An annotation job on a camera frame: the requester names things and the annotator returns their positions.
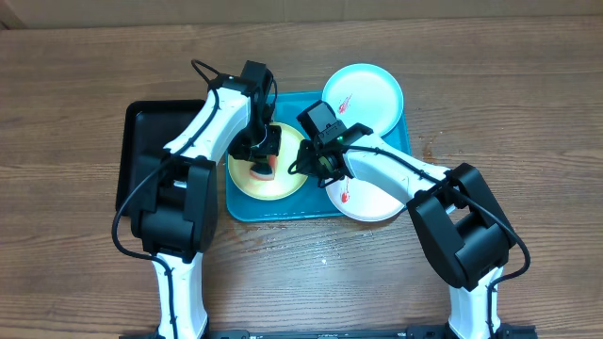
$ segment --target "red and white object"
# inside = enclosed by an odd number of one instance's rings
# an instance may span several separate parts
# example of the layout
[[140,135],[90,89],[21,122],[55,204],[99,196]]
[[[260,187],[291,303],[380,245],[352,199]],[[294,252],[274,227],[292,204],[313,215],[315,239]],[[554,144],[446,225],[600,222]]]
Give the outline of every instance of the red and white object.
[[[335,73],[322,92],[346,127],[360,122],[377,136],[389,133],[398,123],[404,97],[398,82],[388,71],[369,64],[355,64]],[[346,178],[326,188],[331,202],[344,215],[361,221],[393,217],[404,204],[373,184]]]

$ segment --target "red marking on plate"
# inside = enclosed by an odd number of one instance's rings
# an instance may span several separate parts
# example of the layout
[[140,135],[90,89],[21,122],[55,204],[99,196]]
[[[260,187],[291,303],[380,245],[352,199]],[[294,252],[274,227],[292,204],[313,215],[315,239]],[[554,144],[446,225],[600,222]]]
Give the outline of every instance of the red marking on plate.
[[341,193],[341,202],[346,203],[350,200],[350,191],[348,187],[350,186],[350,178],[346,178],[346,191]]
[[341,105],[339,105],[339,109],[337,110],[337,112],[339,112],[339,114],[343,114],[346,109],[348,109],[348,106],[350,106],[350,98],[351,98],[351,94],[349,97],[346,98],[346,100],[343,101],[343,103]]

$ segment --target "yellow plate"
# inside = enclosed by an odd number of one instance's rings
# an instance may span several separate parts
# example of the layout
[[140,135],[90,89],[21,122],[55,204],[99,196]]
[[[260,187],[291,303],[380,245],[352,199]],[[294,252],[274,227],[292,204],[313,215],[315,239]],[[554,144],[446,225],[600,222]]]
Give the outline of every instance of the yellow plate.
[[253,178],[249,170],[253,163],[235,160],[228,155],[228,171],[236,187],[252,198],[262,201],[274,201],[288,197],[302,187],[308,178],[302,174],[290,175],[289,166],[295,161],[303,135],[295,128],[280,122],[272,125],[281,126],[281,148],[276,160],[274,180],[262,181]]

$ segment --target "blue tray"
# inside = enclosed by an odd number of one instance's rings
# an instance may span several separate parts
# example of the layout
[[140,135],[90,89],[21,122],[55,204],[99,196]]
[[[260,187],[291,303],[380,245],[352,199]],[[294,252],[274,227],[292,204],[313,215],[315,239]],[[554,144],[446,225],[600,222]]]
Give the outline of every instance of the blue tray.
[[[279,94],[274,120],[292,126],[308,138],[296,118],[321,98],[322,91]],[[411,153],[403,112],[396,127],[383,139],[391,146],[407,154]],[[226,206],[233,217],[245,222],[343,216],[329,200],[326,190],[318,188],[317,181],[317,178],[309,177],[297,192],[280,200],[266,202],[243,193],[227,172]]]

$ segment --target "wooden table surface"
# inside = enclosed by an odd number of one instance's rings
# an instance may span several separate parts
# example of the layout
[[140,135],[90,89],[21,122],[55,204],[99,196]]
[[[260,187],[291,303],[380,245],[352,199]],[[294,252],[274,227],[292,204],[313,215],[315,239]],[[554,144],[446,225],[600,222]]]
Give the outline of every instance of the wooden table surface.
[[[0,32],[0,337],[151,331],[151,264],[109,228],[124,112],[205,97],[197,57],[225,73],[267,63],[281,92],[339,68],[399,80],[413,155],[478,167],[532,267],[502,284],[504,322],[543,338],[603,337],[603,18],[409,20]],[[212,329],[443,324],[448,287],[407,214],[241,223],[225,209],[204,257]],[[122,223],[126,246],[139,249]],[[522,264],[512,250],[507,272]]]

